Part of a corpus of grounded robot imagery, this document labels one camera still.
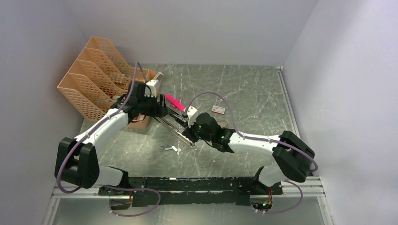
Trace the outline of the red white staple box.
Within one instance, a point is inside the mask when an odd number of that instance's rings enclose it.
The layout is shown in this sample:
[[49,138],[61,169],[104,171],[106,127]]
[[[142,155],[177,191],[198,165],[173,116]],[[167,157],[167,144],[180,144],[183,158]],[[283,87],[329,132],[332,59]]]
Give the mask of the red white staple box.
[[216,114],[220,114],[220,115],[224,115],[226,111],[226,108],[224,107],[220,107],[217,105],[213,105],[211,112],[216,113]]

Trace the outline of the black stapler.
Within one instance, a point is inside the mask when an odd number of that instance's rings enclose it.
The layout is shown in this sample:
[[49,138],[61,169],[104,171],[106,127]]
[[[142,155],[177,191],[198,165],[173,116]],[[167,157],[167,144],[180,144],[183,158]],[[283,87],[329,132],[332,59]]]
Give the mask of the black stapler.
[[[189,146],[190,148],[196,148],[197,144],[193,141],[191,141],[187,136],[185,136],[183,134],[184,130],[185,130],[185,126],[187,125],[187,120],[180,115],[179,113],[177,113],[176,111],[174,111],[172,108],[167,106],[167,110],[168,110],[168,115],[165,117],[154,117],[154,119],[156,121],[158,121],[160,124],[162,124],[163,126],[165,126],[172,134],[174,134],[180,141],[182,141],[183,143],[185,143],[187,146]],[[171,117],[176,124],[168,121],[166,119],[166,117]]]

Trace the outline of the pink plastic staple remover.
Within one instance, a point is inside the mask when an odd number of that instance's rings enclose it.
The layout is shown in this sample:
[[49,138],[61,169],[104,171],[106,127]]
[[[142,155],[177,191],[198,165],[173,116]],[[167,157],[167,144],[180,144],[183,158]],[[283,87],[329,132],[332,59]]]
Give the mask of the pink plastic staple remover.
[[171,103],[171,106],[173,108],[176,108],[182,112],[185,110],[185,106],[181,103],[180,100],[174,98],[170,94],[165,94],[165,98],[166,98],[166,100],[168,100]]

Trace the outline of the brown cardboard staple tray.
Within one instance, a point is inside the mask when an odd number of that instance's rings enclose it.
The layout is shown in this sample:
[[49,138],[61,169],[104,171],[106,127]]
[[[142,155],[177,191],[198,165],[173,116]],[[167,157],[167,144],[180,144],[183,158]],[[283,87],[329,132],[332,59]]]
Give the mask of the brown cardboard staple tray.
[[228,126],[228,122],[225,121],[225,120],[217,121],[217,124],[218,124],[221,128],[225,128],[225,127]]

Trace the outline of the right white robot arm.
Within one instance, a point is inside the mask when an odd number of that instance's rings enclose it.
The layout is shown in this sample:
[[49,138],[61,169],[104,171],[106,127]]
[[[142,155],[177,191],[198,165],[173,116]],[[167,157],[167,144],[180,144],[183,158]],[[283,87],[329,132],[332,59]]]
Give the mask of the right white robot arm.
[[212,148],[228,153],[252,153],[270,157],[271,165],[259,169],[253,188],[265,194],[274,184],[292,180],[303,183],[311,172],[315,154],[300,138],[290,131],[281,135],[252,135],[221,127],[208,113],[189,110],[183,134],[192,142],[203,140]]

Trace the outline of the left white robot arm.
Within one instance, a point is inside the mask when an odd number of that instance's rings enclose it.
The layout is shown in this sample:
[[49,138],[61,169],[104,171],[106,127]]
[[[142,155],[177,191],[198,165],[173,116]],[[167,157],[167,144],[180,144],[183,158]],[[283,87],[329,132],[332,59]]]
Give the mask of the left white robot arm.
[[135,123],[139,115],[161,118],[168,114],[165,97],[158,94],[160,85],[158,79],[146,83],[132,81],[128,92],[121,95],[91,128],[60,141],[54,171],[59,189],[67,192],[61,186],[64,181],[86,189],[94,185],[111,186],[118,195],[129,191],[128,172],[100,166],[97,154],[120,129]]

